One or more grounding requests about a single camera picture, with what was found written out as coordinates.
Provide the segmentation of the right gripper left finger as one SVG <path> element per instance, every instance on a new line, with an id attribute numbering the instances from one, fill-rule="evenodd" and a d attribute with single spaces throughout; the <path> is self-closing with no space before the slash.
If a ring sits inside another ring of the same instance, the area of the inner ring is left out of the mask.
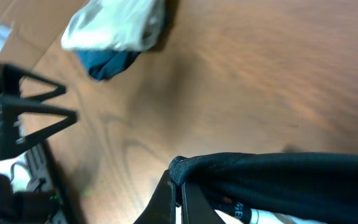
<path id="1" fill-rule="evenodd" d="M 166 170 L 152 197 L 134 224 L 175 224 L 176 185 Z"/>

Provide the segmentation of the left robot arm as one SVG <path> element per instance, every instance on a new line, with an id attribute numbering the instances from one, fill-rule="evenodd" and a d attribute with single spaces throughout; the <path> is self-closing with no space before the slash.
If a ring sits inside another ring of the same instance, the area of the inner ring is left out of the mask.
<path id="1" fill-rule="evenodd" d="M 0 63 L 0 162 L 24 155 L 25 160 L 13 163 L 10 171 L 21 166 L 30 175 L 26 189 L 14 191 L 14 176 L 0 174 L 0 223 L 83 223 L 47 142 L 78 120 L 76 111 L 45 103 L 65 92 L 59 82 Z M 26 135 L 19 119 L 24 113 L 63 119 Z"/>

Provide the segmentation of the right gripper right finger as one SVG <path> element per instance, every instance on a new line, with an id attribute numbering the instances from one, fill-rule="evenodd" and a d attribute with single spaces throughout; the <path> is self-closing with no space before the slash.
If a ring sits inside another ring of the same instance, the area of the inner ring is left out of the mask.
<path id="1" fill-rule="evenodd" d="M 183 224 L 225 224 L 210 206 L 198 184 L 185 182 L 181 187 L 181 193 Z"/>

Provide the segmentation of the black printed cycling jersey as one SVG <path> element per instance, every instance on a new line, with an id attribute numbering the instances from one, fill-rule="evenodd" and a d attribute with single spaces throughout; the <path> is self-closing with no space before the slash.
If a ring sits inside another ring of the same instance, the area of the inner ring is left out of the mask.
<path id="1" fill-rule="evenodd" d="M 326 223 L 358 223 L 358 155 L 222 152 L 169 166 L 177 186 L 194 181 L 250 208 Z"/>

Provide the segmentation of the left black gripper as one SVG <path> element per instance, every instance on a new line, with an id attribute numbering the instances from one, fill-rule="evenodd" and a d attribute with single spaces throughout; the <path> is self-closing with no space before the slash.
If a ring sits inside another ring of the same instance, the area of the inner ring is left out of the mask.
<path id="1" fill-rule="evenodd" d="M 33 90 L 28 99 L 19 97 L 22 83 Z M 62 83 L 0 63 L 0 161 L 18 157 L 78 121 L 77 111 L 40 102 L 66 92 Z"/>

